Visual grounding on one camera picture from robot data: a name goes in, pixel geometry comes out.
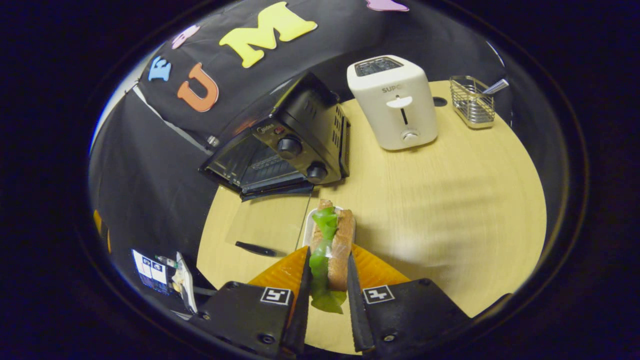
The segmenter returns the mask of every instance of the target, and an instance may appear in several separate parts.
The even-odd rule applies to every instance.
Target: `utensil holder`
[[[471,76],[451,76],[451,99],[456,113],[472,129],[493,126],[493,95],[483,94],[488,87]]]

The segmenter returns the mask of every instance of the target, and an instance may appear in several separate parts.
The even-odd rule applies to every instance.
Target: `black knife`
[[[252,253],[258,254],[258,255],[264,255],[264,256],[277,256],[278,255],[277,251],[271,250],[271,249],[267,249],[265,247],[261,247],[260,245],[247,244],[247,243],[243,243],[241,241],[236,241],[236,246],[237,247],[241,247],[244,250],[247,250],[248,252],[252,252]]]

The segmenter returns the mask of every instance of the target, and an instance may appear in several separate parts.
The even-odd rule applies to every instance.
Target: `toaster oven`
[[[349,175],[350,127],[337,95],[306,72],[242,111],[200,171],[243,200],[308,193]]]

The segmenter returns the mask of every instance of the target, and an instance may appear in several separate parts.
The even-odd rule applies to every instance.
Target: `oven knob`
[[[286,160],[291,160],[302,152],[302,144],[292,138],[283,138],[278,142],[278,154]]]
[[[322,164],[312,164],[307,168],[307,180],[313,184],[319,184],[326,178],[327,172]]]

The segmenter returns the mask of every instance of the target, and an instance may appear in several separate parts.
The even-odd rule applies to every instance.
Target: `black cloth backdrop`
[[[176,296],[141,283],[131,249],[171,258],[180,251],[195,284],[210,286],[195,264],[216,185],[197,171],[206,153],[163,119],[204,143],[210,135],[219,136],[235,115],[261,95],[307,69],[343,101],[352,99],[347,66],[382,54],[416,63],[430,81],[471,75],[490,85],[506,76],[483,37],[415,1],[403,1],[411,9],[403,13],[375,12],[364,1],[288,1],[288,9],[318,27],[290,42],[277,40],[276,32],[276,49],[263,49],[263,59],[245,69],[240,56],[218,42],[231,29],[255,28],[257,14],[276,2],[245,0],[219,10],[197,22],[199,31],[176,50],[171,49],[173,38],[168,39],[152,58],[162,56],[171,63],[169,80],[149,81],[148,64],[138,84],[162,119],[129,92],[106,119],[93,145],[91,200],[111,231],[113,261],[140,293],[170,309],[186,311]],[[180,84],[198,62],[220,90],[218,102],[203,113],[177,97]],[[197,81],[189,85],[197,94],[204,93]],[[509,122],[511,90],[503,90],[496,101],[498,114]]]

